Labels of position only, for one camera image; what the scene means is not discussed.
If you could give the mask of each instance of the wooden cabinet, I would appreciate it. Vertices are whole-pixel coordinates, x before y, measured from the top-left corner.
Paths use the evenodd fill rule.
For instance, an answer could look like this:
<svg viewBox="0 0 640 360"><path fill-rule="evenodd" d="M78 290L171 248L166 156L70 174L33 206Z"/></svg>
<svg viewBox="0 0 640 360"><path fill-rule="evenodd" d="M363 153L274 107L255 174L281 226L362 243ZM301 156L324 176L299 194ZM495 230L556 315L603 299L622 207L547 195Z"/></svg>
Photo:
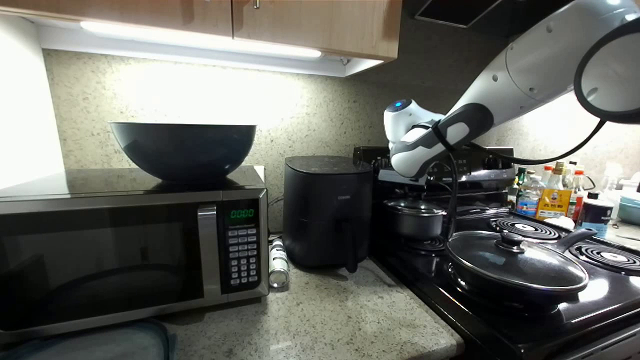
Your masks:
<svg viewBox="0 0 640 360"><path fill-rule="evenodd" d="M234 37L397 58L401 0L232 0Z"/></svg>
<svg viewBox="0 0 640 360"><path fill-rule="evenodd" d="M0 12L232 36L230 0L0 0Z"/></svg>

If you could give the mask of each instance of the stainless steel microwave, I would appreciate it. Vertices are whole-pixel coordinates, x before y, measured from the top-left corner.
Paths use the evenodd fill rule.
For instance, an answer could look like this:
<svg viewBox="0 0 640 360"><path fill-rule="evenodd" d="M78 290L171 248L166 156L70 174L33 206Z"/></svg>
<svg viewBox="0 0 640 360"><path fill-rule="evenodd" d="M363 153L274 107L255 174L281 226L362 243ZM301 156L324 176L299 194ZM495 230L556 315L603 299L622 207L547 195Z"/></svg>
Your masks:
<svg viewBox="0 0 640 360"><path fill-rule="evenodd" d="M265 296L264 167L78 169L0 190L0 343Z"/></svg>

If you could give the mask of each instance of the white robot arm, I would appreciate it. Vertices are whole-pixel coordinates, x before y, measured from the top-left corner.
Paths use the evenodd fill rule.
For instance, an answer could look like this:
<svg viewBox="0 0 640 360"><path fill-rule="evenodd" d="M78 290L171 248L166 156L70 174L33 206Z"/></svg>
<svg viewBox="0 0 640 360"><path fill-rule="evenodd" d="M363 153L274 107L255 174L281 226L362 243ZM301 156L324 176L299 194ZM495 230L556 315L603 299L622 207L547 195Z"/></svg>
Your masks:
<svg viewBox="0 0 640 360"><path fill-rule="evenodd" d="M570 91L589 48L638 13L633 0L575 0L507 46L446 116L412 100L392 103L384 122L394 170L422 177L452 148Z"/></svg>

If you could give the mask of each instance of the large mixing bowl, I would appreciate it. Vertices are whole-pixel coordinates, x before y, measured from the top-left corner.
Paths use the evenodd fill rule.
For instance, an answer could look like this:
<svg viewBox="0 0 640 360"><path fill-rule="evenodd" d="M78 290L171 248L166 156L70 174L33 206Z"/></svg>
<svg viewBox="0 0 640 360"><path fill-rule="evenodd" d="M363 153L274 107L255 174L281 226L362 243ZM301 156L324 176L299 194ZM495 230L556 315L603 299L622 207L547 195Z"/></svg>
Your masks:
<svg viewBox="0 0 640 360"><path fill-rule="evenodd" d="M229 175L249 154L255 136L255 125L110 124L131 161L174 183L205 183Z"/></svg>

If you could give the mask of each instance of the pan handle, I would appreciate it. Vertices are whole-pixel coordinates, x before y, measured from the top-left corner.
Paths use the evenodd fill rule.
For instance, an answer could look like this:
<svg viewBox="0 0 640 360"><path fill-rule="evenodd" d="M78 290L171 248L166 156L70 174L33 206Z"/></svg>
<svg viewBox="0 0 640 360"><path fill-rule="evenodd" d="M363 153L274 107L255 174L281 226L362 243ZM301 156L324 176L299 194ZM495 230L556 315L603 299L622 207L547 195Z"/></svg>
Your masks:
<svg viewBox="0 0 640 360"><path fill-rule="evenodd" d="M555 244L553 244L553 248L555 251L558 251L562 254L563 252L567 251L572 245L582 240L587 240L588 238L595 236L595 234L597 233L597 231L589 228L572 231L570 234L566 235L564 238L561 238Z"/></svg>

